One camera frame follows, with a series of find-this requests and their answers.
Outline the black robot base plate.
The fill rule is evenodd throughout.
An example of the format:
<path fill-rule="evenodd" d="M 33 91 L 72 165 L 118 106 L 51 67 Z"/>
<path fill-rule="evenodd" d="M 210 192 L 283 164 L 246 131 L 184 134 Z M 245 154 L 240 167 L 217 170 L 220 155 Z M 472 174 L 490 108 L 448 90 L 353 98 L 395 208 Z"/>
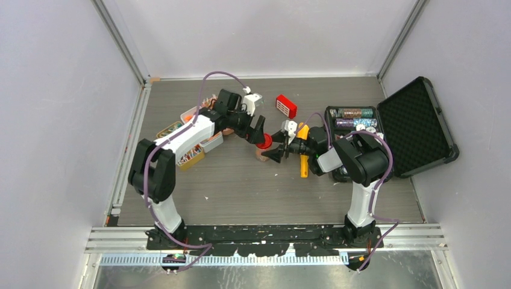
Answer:
<path fill-rule="evenodd" d="M 192 256 L 256 257 L 283 256 L 294 251 L 298 257 L 335 256 L 339 249 L 355 249 L 368 253 L 378 245 L 380 228 L 348 241 L 342 225 L 189 225 L 178 230 L 175 238 L 188 245 L 184 250 Z"/>

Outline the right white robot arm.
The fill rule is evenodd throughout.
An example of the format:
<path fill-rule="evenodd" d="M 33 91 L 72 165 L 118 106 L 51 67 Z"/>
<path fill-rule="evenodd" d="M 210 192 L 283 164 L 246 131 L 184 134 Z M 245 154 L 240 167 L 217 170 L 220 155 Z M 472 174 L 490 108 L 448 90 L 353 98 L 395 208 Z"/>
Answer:
<path fill-rule="evenodd" d="M 278 146 L 263 151 L 261 156 L 277 163 L 296 154 L 306 158 L 306 171 L 316 176 L 344 168 L 353 182 L 353 193 L 341 236 L 345 244 L 359 247 L 375 235 L 375 200 L 393 166 L 390 148 L 381 137 L 355 131 L 332 141 L 325 128 L 314 126 L 306 138 L 284 128 L 272 135 L 271 140 Z"/>

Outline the clear plastic jar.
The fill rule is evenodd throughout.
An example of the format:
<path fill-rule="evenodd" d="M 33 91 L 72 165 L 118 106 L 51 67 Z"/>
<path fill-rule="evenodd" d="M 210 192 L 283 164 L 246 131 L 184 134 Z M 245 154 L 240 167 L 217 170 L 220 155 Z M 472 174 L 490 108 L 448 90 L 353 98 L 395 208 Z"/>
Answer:
<path fill-rule="evenodd" d="M 267 149 L 256 148 L 256 150 L 255 150 L 256 159 L 261 162 L 268 161 L 269 158 L 263 155 L 263 153 L 266 152 L 267 150 L 268 150 L 268 148 Z"/>

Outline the yellow plastic scoop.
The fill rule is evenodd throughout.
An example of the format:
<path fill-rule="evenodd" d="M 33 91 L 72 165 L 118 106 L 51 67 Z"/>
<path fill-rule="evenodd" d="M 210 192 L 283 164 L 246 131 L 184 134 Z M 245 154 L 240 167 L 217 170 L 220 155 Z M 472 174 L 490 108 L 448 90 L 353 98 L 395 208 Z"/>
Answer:
<path fill-rule="evenodd" d="M 300 122 L 299 127 L 301 129 L 297 133 L 298 138 L 307 140 L 308 133 L 309 133 L 309 126 L 303 122 Z M 309 175 L 308 159 L 309 159 L 309 157 L 307 155 L 300 155 L 300 177 L 301 178 L 307 178 Z"/>

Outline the red jar lid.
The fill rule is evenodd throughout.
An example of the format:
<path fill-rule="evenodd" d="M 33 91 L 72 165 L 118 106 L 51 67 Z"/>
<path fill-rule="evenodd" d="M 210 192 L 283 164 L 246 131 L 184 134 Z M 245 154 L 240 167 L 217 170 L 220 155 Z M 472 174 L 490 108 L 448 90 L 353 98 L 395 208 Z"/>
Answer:
<path fill-rule="evenodd" d="M 261 150 L 267 150 L 272 146 L 272 143 L 271 135 L 264 133 L 264 142 L 256 144 L 256 147 Z"/>

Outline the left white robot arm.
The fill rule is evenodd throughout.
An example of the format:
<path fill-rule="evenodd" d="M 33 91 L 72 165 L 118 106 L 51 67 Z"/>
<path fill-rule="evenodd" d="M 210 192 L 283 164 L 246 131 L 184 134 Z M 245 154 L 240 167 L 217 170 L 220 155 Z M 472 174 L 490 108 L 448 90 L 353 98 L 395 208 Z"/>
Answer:
<path fill-rule="evenodd" d="M 184 244 L 184 220 L 179 215 L 172 192 L 176 185 L 177 163 L 202 141 L 225 129 L 232 129 L 251 144 L 265 142 L 265 118 L 259 116 L 251 126 L 256 108 L 263 98 L 245 89 L 245 96 L 222 89 L 211 107 L 196 109 L 192 120 L 156 140 L 139 141 L 128 174 L 128 183 L 136 189 L 152 214 L 155 226 L 163 231 L 162 242 L 170 249 Z"/>

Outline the white tray of gummy candies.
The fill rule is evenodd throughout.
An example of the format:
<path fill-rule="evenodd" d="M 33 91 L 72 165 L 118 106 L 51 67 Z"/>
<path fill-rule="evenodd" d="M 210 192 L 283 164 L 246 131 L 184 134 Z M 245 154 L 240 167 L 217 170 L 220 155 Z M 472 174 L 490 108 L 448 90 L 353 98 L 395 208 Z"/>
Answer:
<path fill-rule="evenodd" d="M 183 123 L 187 123 L 192 120 L 195 111 L 197 110 L 196 107 L 193 107 L 184 113 L 181 114 L 180 119 Z M 223 143 L 223 136 L 221 132 L 218 132 L 213 137 L 210 137 L 206 140 L 203 140 L 199 143 L 199 146 L 204 151 L 205 154 L 212 151 L 217 146 L 221 145 Z"/>

